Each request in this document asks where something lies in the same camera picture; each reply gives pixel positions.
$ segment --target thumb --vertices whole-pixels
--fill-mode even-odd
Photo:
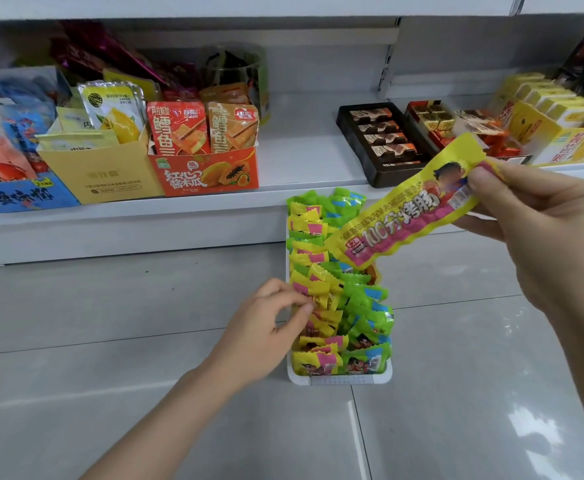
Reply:
[[[534,212],[499,177],[481,166],[470,172],[468,181],[474,194],[501,225]]]
[[[294,339],[301,333],[301,330],[307,325],[307,320],[314,309],[313,303],[305,303],[301,308],[296,310],[296,313],[288,320],[288,322],[277,330],[277,335],[281,340],[288,342],[291,346]]]

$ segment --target tile floor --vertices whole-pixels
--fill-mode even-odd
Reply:
[[[0,268],[0,480],[77,478],[200,362],[283,244]],[[179,479],[584,480],[584,412],[501,244],[435,234],[381,262],[387,385],[280,366],[216,417]]]

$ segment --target white plastic basket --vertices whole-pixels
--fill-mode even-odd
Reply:
[[[286,282],[290,281],[290,260],[286,248]],[[288,352],[288,377],[297,386],[334,386],[342,384],[385,384],[392,379],[392,361],[388,359],[383,374],[352,374],[347,376],[299,376],[292,368],[292,351]]]

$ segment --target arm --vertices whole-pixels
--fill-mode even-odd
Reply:
[[[277,328],[281,309],[302,305]],[[110,448],[81,480],[169,479],[216,412],[243,387],[268,375],[286,355],[312,312],[311,299],[272,279],[232,317],[212,353],[187,372],[156,407]],[[246,371],[234,367],[247,360]]]
[[[478,216],[456,225],[504,241],[526,298],[545,313],[565,352],[584,406],[584,180],[521,165],[498,164],[469,176]]]

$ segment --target black tray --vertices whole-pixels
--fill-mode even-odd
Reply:
[[[350,111],[360,109],[379,109],[382,107],[388,108],[392,111],[392,118],[396,121],[402,133],[409,139],[409,141],[416,147],[416,160],[418,164],[402,164],[399,166],[387,166],[393,161],[391,158],[379,158],[374,153],[372,145],[370,145],[363,133],[358,129],[359,125],[369,124],[369,121],[354,122]],[[378,122],[386,121],[387,118],[378,120]],[[372,104],[356,104],[350,106],[341,106],[338,108],[338,116],[336,117],[336,124],[344,134],[345,139],[356,153],[356,156],[361,161],[363,172],[370,185],[379,189],[382,187],[395,187],[404,182],[412,175],[416,175],[423,167],[432,160],[436,155],[436,151],[427,143],[425,137],[416,129],[411,121],[399,111],[399,109],[391,102],[377,102]]]

